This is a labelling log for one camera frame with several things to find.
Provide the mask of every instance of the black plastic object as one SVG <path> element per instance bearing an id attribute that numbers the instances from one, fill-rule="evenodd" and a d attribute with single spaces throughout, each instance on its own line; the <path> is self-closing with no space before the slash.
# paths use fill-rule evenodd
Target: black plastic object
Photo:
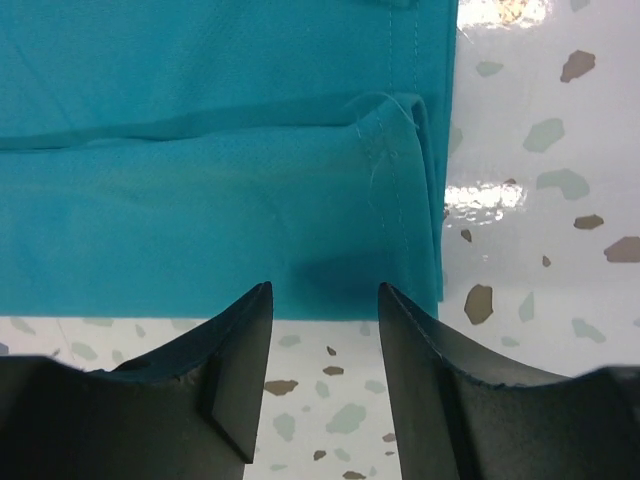
<path id="1" fill-rule="evenodd" d="M 640 367 L 544 372 L 389 285 L 379 317 L 403 480 L 640 479 Z"/>
<path id="2" fill-rule="evenodd" d="M 253 460 L 272 319 L 264 283 L 112 372 L 0 358 L 0 478 L 242 479 Z"/>

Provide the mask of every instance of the teal fabric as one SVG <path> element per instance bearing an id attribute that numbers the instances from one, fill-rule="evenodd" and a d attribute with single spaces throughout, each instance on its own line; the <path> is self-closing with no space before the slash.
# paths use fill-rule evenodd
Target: teal fabric
<path id="1" fill-rule="evenodd" d="M 7 0 L 0 314 L 431 314 L 456 2 Z"/>

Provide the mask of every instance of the fabric fold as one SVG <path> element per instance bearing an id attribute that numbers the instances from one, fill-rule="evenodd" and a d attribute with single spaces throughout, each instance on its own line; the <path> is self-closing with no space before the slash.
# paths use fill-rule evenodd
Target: fabric fold
<path id="1" fill-rule="evenodd" d="M 6 0 L 0 152 L 334 127 L 347 123 L 343 107 L 353 98 L 408 92 L 429 113 L 423 162 L 434 174 L 427 181 L 441 296 L 457 4 Z"/>
<path id="2" fill-rule="evenodd" d="M 0 314 L 207 317 L 270 280 L 279 318 L 370 318 L 381 282 L 436 316 L 426 109 L 382 99 L 340 126 L 1 153 Z"/>

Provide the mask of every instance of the white speckled background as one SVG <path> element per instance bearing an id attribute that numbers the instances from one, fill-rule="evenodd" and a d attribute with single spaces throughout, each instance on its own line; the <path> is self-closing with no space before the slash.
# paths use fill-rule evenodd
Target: white speckled background
<path id="1" fill-rule="evenodd" d="M 575 375 L 640 363 L 635 0 L 462 0 L 441 320 Z M 86 369 L 199 321 L 0 318 L 0 354 Z M 374 322 L 276 321 L 247 480 L 399 480 Z"/>

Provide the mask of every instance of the seam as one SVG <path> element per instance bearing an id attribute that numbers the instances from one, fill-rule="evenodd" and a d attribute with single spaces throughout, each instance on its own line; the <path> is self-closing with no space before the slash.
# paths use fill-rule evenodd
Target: seam
<path id="1" fill-rule="evenodd" d="M 389 2 L 389 92 L 393 93 L 393 6 Z"/>
<path id="2" fill-rule="evenodd" d="M 398 159 L 398 152 L 395 150 L 389 149 L 389 145 L 387 144 L 387 137 L 385 135 L 384 125 L 382 124 L 382 120 L 380 119 L 380 110 L 376 108 L 376 119 L 378 121 L 378 127 L 380 128 L 380 134 L 382 136 L 382 142 L 384 145 L 383 153 L 386 153 L 389 157 L 389 166 L 391 167 L 391 178 L 393 181 L 393 191 L 396 194 L 396 204 L 398 207 L 398 222 L 400 223 L 400 228 L 402 230 L 402 237 L 404 239 L 404 248 L 405 248 L 405 261 L 401 262 L 401 275 L 404 277 L 404 281 L 407 284 L 407 291 L 410 297 L 414 296 L 413 291 L 413 282 L 411 281 L 411 277 L 407 271 L 407 262 L 409 261 L 409 241 L 407 239 L 407 229 L 404 223 L 404 214 L 402 213 L 402 204 L 400 203 L 400 193 L 398 191 L 398 179 L 396 177 L 396 167 L 395 160 Z"/>
<path id="3" fill-rule="evenodd" d="M 369 181 L 369 191 L 367 192 L 367 197 L 368 197 L 367 203 L 369 204 L 369 207 L 371 207 L 371 210 L 373 210 L 373 212 L 376 213 L 376 208 L 371 203 L 371 190 L 373 188 L 373 177 L 376 173 L 377 164 L 374 164 L 373 154 L 371 153 L 371 149 L 368 148 L 367 145 L 365 144 L 359 124 L 360 124 L 360 119 L 356 120 L 356 133 L 358 134 L 360 145 L 362 146 L 364 153 L 367 155 L 367 158 L 369 159 L 369 175 L 371 175 L 371 179 Z M 385 256 L 387 257 L 387 264 L 388 264 L 388 267 L 390 268 L 391 267 L 391 242 L 389 241 L 389 232 L 387 231 L 387 224 L 384 221 L 384 209 L 380 209 L 379 213 L 380 213 L 380 224 L 382 225 L 382 236 L 384 237 L 384 243 L 386 247 Z"/>
<path id="4" fill-rule="evenodd" d="M 413 30 L 413 91 L 418 93 L 418 22 L 420 20 L 420 0 L 415 1 L 415 26 Z"/>

